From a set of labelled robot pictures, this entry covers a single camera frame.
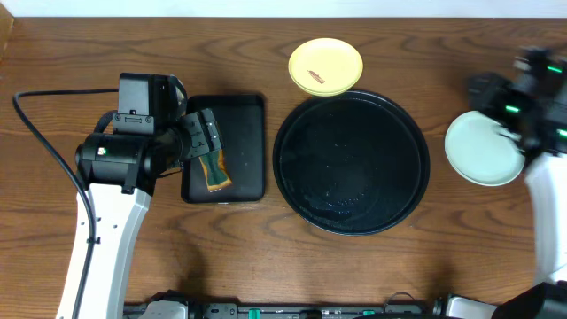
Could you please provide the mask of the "black rectangular tray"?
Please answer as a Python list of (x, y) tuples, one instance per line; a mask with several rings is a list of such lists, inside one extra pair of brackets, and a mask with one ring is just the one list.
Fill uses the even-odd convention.
[(224, 167), (231, 184), (209, 191), (200, 159), (183, 165), (181, 197), (189, 204), (250, 202), (265, 193), (264, 101), (262, 96), (194, 96), (188, 101), (192, 113), (209, 108), (219, 127)]

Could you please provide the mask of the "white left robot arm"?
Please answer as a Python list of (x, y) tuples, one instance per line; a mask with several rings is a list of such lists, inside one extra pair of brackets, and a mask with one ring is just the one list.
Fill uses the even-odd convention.
[(109, 112), (99, 120), (75, 153), (77, 224), (59, 318), (122, 317), (137, 234), (157, 179), (221, 148), (210, 109), (160, 129), (151, 116)]

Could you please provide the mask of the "yellow plate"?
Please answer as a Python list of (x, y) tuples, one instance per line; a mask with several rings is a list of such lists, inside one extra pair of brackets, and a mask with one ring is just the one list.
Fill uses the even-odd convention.
[(317, 38), (293, 51), (288, 71), (294, 83), (306, 93), (332, 97), (348, 91), (360, 79), (363, 60), (347, 42)]

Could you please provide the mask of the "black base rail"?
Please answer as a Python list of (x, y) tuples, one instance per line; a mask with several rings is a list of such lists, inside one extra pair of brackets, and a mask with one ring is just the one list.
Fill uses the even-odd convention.
[(411, 303), (383, 306), (240, 304), (223, 300), (205, 303), (181, 292), (158, 292), (148, 302), (126, 304), (123, 319), (372, 319), (432, 318), (423, 306)]

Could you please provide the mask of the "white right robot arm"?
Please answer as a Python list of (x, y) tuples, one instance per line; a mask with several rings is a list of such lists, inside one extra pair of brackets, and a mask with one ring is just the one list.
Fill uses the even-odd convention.
[(566, 74), (556, 67), (510, 81), (481, 74), (468, 83), (471, 110), (449, 127), (445, 150), (471, 182), (500, 186), (519, 174), (530, 192), (536, 252), (535, 285), (500, 306), (447, 299), (453, 318), (566, 316)]

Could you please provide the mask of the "green and orange sponge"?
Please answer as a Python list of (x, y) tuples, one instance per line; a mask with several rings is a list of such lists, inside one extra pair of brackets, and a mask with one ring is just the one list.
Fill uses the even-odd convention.
[(232, 184), (226, 168), (223, 150), (203, 155), (199, 158), (199, 161), (204, 171), (206, 188), (209, 192), (219, 191)]

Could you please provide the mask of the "black round tray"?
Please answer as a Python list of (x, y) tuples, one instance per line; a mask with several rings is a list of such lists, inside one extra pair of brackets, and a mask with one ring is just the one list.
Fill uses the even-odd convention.
[(312, 97), (279, 129), (278, 189), (314, 226), (344, 236), (392, 228), (419, 205), (431, 175), (422, 130), (391, 99), (364, 90)]

